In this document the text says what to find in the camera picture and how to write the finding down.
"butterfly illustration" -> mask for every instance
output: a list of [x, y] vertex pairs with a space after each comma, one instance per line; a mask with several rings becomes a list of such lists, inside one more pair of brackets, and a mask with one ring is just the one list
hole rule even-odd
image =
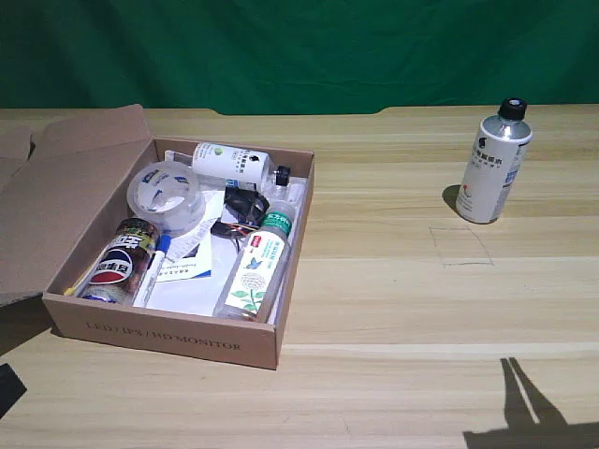
[[258, 262], [255, 257], [252, 257], [252, 262], [246, 267], [248, 269], [256, 269], [262, 264], [262, 261]]

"paper sheet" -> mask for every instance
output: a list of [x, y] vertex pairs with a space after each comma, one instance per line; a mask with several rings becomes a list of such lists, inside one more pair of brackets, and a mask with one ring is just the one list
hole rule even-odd
[[228, 239], [210, 235], [208, 239], [212, 239], [212, 275], [182, 281], [157, 282], [146, 306], [148, 309], [212, 316], [216, 300], [225, 286], [237, 252]]
[[157, 282], [179, 281], [211, 275], [212, 240], [207, 234], [199, 245], [176, 263], [168, 260], [162, 264]]
[[202, 185], [201, 188], [204, 195], [204, 204], [206, 204], [206, 211], [195, 228], [187, 234], [183, 234], [182, 236], [173, 239], [170, 243], [170, 248], [168, 248], [167, 252], [167, 262], [171, 265], [178, 263], [194, 250], [194, 248], [196, 248], [199, 243], [210, 234], [212, 225], [214, 225], [214, 222], [220, 218], [223, 213], [225, 189], [217, 189], [213, 186], [207, 187], [205, 185]]

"pepsi logo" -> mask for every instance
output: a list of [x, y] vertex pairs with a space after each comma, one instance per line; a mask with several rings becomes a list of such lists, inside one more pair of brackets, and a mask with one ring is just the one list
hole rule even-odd
[[133, 272], [131, 257], [123, 250], [112, 249], [102, 258], [90, 284], [117, 283], [127, 279]]

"cardboard box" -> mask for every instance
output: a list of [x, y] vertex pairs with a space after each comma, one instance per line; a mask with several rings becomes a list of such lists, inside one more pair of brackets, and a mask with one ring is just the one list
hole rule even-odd
[[[19, 136], [23, 140], [24, 132]], [[0, 139], [0, 154], [17, 161], [9, 175], [1, 173], [0, 298], [43, 292], [64, 337], [275, 369], [314, 186], [311, 152], [229, 142], [268, 152], [277, 164], [290, 166], [294, 176], [307, 179], [273, 325], [62, 295], [92, 264], [118, 223], [130, 216], [125, 192], [133, 176], [162, 160], [165, 150], [191, 154], [197, 143], [153, 138], [138, 105], [50, 124], [27, 162], [24, 144], [16, 144], [14, 134]]]

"blue marker cap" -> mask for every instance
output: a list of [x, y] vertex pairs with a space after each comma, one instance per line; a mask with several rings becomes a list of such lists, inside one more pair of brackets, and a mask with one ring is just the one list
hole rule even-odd
[[158, 240], [158, 244], [156, 245], [156, 250], [162, 251], [163, 253], [167, 253], [168, 248], [170, 247], [171, 240], [172, 240], [172, 237], [169, 234], [163, 234], [162, 236], [160, 236], [160, 239]]

